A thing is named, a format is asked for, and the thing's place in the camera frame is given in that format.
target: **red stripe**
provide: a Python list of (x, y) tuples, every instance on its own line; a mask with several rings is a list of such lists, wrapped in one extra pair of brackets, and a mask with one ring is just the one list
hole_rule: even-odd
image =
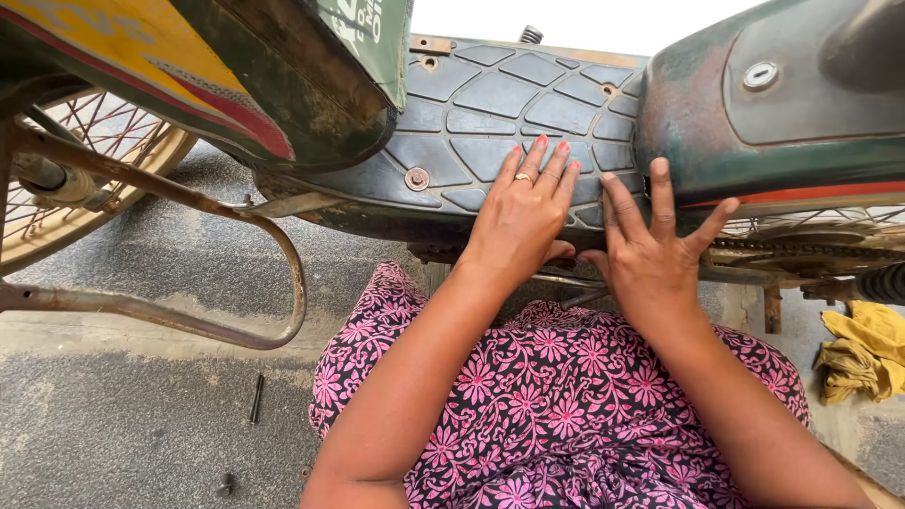
[[(783, 189), (768, 193), (757, 193), (738, 197), (741, 203), (771, 203), (796, 201), (816, 198), (832, 197), (856, 197), (860, 195), (885, 195), (890, 193), (905, 193), (905, 181), (899, 182), (872, 182), (870, 184), (841, 184), (839, 186), (801, 187), (798, 189)], [(694, 205), (717, 205), (722, 200), (711, 200)]]
[(166, 95), (162, 91), (159, 91), (158, 89), (150, 86), (149, 84), (143, 82), (142, 80), (139, 80), (138, 78), (136, 78), (126, 72), (123, 72), (102, 60), (99, 60), (77, 48), (74, 48), (74, 47), (68, 45), (67, 43), (58, 39), (56, 36), (46, 32), (39, 25), (32, 23), (31, 21), (23, 18), (19, 14), (9, 11), (8, 9), (6, 9), (4, 7), (0, 7), (0, 16), (12, 21), (15, 24), (22, 26), (25, 30), (27, 30), (29, 33), (31, 33), (35, 37), (48, 43), (49, 45), (53, 46), (54, 48), (70, 55), (71, 57), (75, 58), (76, 60), (80, 60), (84, 63), (87, 63), (88, 65), (95, 67), (98, 70), (105, 72), (105, 73), (113, 76), (114, 78), (117, 78), (118, 80), (121, 80), (129, 85), (132, 85), (133, 87), (135, 87), (149, 95), (152, 95), (152, 96), (156, 97), (157, 99), (160, 99), (161, 101), (164, 101), (164, 102), (170, 104), (171, 106), (175, 106), (175, 107), (179, 108), (180, 110), (185, 111), (186, 113), (196, 115), (198, 117), (201, 117), (202, 119), (205, 119), (205, 120), (211, 121), (215, 124), (218, 124), (220, 126), (223, 126), (229, 130), (241, 132), (243, 135), (247, 136), (248, 138), (251, 138), (251, 139), (256, 138), (254, 136), (254, 134), (251, 133), (247, 129), (237, 129), (242, 126), (237, 126), (226, 120), (217, 118), (214, 115), (211, 115), (210, 113), (206, 113), (201, 110), (193, 109), (190, 106)]

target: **floral pattern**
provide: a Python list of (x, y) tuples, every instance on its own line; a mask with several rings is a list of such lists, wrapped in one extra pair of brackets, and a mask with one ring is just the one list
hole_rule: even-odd
[[(377, 267), (318, 363), (309, 415), (321, 439), (426, 302), (398, 265)], [(713, 330), (806, 426), (791, 362), (745, 333)], [(750, 507), (622, 316), (541, 301), (475, 346), (405, 488), (417, 509)]]

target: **motorcycle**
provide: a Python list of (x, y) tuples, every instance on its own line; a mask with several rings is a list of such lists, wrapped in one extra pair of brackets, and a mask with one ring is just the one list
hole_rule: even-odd
[[(0, 275), (87, 235), (144, 192), (263, 228), (294, 309), (267, 338), (138, 297), (0, 282), (5, 310), (115, 312), (255, 349), (305, 314), (302, 262), (271, 218), (402, 241), (452, 264), (504, 155), (568, 140), (581, 177), (560, 237), (605, 248), (602, 172), (650, 215), (664, 156), (681, 231), (741, 207), (700, 278), (905, 304), (905, 71), (892, 0), (773, 0), (653, 57), (410, 34), (382, 0), (0, 0)], [(266, 201), (166, 179), (198, 139)], [(550, 144), (550, 151), (556, 143)], [(605, 294), (569, 274), (535, 278)]]

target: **rag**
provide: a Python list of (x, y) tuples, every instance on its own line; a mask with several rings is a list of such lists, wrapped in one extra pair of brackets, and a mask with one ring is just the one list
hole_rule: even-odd
[(822, 401), (839, 403), (855, 391), (866, 392), (875, 403), (905, 393), (905, 318), (890, 307), (862, 301), (847, 302), (848, 318), (824, 311), (824, 325), (837, 338), (821, 344), (814, 369), (830, 369)]

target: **woman's left hand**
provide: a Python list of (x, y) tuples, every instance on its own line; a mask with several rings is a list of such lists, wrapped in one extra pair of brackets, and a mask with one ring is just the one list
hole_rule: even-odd
[[(564, 171), (570, 148), (563, 141), (538, 175), (547, 144), (546, 135), (538, 137), (521, 167), (521, 147), (503, 161), (456, 263), (458, 270), (474, 271), (511, 293), (547, 260), (575, 254), (570, 243), (554, 239), (565, 224), (580, 167), (572, 161)], [(522, 174), (528, 178), (516, 178)]]

